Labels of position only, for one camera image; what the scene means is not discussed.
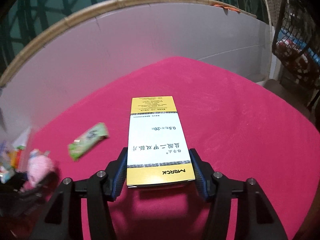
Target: pink tablecloth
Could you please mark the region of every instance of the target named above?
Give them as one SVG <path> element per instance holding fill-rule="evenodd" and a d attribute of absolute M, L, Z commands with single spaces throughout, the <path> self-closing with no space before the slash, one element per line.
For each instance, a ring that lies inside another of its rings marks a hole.
<path fill-rule="evenodd" d="M 183 57 L 141 68 L 63 112 L 32 146 L 51 151 L 61 179 L 88 178 L 128 145 L 131 98 L 149 96 L 173 96 L 188 147 L 229 178 L 256 178 L 293 238 L 319 181 L 320 135 L 285 101 L 221 68 Z M 97 122 L 107 125 L 110 139 L 73 162 L 67 144 Z M 142 192 L 124 187 L 109 206 L 118 239 L 139 240 L 200 239 L 209 208 L 193 184 Z M 82 210 L 84 238 L 90 239 L 85 201 Z M 233 203 L 228 239 L 235 223 Z"/>

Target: green wrapper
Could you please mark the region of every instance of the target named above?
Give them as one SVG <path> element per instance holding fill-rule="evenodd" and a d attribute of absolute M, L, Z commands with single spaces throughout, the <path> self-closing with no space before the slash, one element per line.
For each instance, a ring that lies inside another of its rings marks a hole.
<path fill-rule="evenodd" d="M 94 127 L 80 135 L 73 143 L 68 145 L 70 157 L 77 161 L 83 154 L 90 150 L 98 141 L 108 138 L 108 130 L 103 122 L 97 123 Z"/>

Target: silver screw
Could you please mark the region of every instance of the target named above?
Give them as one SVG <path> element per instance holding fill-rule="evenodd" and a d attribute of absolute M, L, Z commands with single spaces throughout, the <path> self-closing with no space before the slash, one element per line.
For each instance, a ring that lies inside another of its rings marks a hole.
<path fill-rule="evenodd" d="M 66 185 L 68 185 L 70 182 L 71 182 L 71 179 L 70 179 L 70 178 L 65 178 L 65 179 L 63 180 L 63 184 L 66 184 Z"/>
<path fill-rule="evenodd" d="M 103 176 L 105 176 L 106 172 L 105 171 L 98 171 L 97 172 L 97 176 L 102 178 Z"/>
<path fill-rule="evenodd" d="M 223 175 L 220 171 L 216 171 L 214 174 L 213 174 L 217 179 L 221 178 Z"/>
<path fill-rule="evenodd" d="M 251 185 L 254 185 L 257 183 L 257 181 L 254 178 L 250 178 L 250 179 L 248 179 L 248 183 Z"/>

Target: merck logo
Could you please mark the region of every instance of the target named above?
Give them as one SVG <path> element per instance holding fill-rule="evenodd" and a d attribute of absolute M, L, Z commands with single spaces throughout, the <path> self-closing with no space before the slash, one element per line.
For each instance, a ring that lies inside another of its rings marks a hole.
<path fill-rule="evenodd" d="M 186 169 L 183 170 L 173 170 L 173 171 L 162 171 L 162 175 L 164 174 L 173 174 L 173 173 L 180 173 L 180 172 L 186 172 Z"/>

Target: pink stuffed toy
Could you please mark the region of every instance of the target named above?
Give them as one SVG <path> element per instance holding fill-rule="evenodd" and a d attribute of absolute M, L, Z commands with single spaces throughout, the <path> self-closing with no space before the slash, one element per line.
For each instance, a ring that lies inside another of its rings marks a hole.
<path fill-rule="evenodd" d="M 28 161 L 28 180 L 32 187 L 36 185 L 50 172 L 55 171 L 52 160 L 47 154 L 42 154 L 39 150 L 33 150 L 30 153 Z"/>

